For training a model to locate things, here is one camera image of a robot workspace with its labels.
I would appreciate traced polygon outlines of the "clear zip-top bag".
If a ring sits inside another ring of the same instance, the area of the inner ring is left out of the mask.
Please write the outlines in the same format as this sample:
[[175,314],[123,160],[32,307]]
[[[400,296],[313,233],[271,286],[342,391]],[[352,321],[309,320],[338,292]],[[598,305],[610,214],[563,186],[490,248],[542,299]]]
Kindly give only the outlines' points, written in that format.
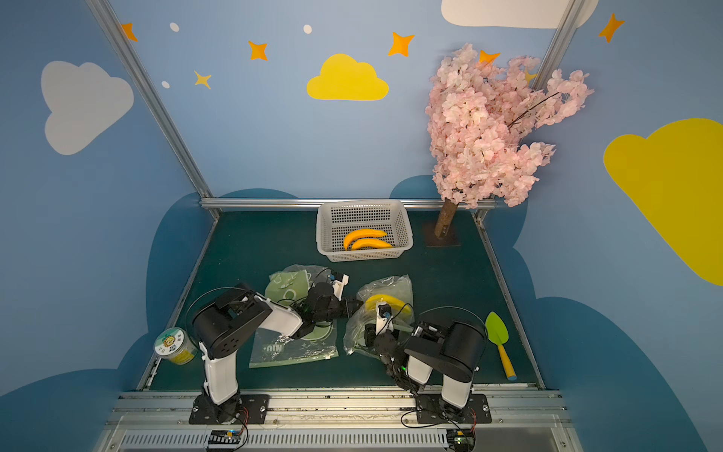
[[357,293],[363,304],[346,322],[346,354],[361,352],[373,357],[373,343],[380,333],[395,338],[409,335],[414,322],[412,279],[409,275],[385,277],[363,286]]

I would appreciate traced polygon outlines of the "green printed zip-top bag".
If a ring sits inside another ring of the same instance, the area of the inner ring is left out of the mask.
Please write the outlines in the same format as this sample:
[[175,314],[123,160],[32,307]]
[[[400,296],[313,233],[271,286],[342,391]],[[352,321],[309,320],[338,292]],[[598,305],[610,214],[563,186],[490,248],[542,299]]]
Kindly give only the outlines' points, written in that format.
[[[265,296],[285,307],[299,307],[314,284],[328,283],[327,267],[291,265],[269,276]],[[337,322],[320,322],[301,339],[259,329],[253,341],[249,368],[268,368],[326,361],[339,356]]]

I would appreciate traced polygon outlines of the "orange banana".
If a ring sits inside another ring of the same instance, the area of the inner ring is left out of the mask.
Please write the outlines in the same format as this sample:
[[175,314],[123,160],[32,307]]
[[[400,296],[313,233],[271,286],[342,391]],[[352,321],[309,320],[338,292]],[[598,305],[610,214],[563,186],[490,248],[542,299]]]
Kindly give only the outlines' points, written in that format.
[[348,233],[344,238],[344,249],[350,250],[353,243],[360,239],[386,237],[387,233],[377,229],[358,229]]
[[361,238],[356,241],[354,241],[351,246],[350,250],[362,250],[362,249],[374,249],[374,250],[383,250],[383,249],[391,249],[393,248],[393,245],[379,239],[379,238]]

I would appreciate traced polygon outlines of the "yellow banana bunch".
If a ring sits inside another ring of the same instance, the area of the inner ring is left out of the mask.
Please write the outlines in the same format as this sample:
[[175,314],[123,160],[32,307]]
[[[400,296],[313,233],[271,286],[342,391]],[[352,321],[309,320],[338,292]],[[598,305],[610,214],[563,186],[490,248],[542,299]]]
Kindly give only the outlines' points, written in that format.
[[367,311],[375,311],[377,306],[383,303],[388,304],[392,309],[397,309],[397,311],[402,314],[407,316],[413,315],[412,305],[401,301],[401,299],[397,299],[396,297],[386,294],[377,294],[367,299],[365,302],[365,309]]

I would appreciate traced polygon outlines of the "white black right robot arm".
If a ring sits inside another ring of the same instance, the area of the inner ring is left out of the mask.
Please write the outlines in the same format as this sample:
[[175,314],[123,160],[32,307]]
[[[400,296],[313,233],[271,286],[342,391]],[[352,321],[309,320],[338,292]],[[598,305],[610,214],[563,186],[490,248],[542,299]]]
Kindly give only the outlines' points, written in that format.
[[409,337],[402,338],[391,320],[383,320],[367,330],[365,340],[387,375],[406,391],[416,394],[433,372],[442,374],[441,407],[461,412],[467,407],[488,333],[481,325],[447,319],[420,321]]

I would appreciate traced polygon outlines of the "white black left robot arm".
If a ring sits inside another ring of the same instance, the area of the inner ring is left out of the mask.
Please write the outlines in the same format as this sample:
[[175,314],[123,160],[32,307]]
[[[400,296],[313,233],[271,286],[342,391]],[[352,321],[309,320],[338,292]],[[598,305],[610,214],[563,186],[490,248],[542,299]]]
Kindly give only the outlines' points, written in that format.
[[259,330],[274,331],[291,340],[313,332],[319,323],[351,318],[362,306],[343,295],[344,281],[319,282],[307,297],[283,306],[239,284],[226,287],[193,316],[191,325],[204,361],[203,393],[217,407],[238,394],[236,353]]

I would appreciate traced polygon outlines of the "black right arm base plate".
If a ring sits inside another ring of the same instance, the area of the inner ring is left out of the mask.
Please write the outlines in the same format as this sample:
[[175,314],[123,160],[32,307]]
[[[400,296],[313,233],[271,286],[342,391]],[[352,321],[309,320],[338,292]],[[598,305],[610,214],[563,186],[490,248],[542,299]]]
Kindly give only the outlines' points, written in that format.
[[491,407],[483,394],[472,394],[464,408],[445,402],[440,394],[422,394],[414,399],[417,422],[435,424],[448,421],[462,424],[490,424]]

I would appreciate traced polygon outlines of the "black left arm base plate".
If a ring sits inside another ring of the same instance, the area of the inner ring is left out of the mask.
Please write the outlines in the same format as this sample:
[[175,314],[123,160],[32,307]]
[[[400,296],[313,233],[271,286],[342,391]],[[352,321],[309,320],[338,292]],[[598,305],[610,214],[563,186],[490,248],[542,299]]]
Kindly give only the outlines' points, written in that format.
[[267,417],[269,395],[233,395],[220,405],[206,393],[193,402],[188,423],[190,425],[246,424],[263,425]]

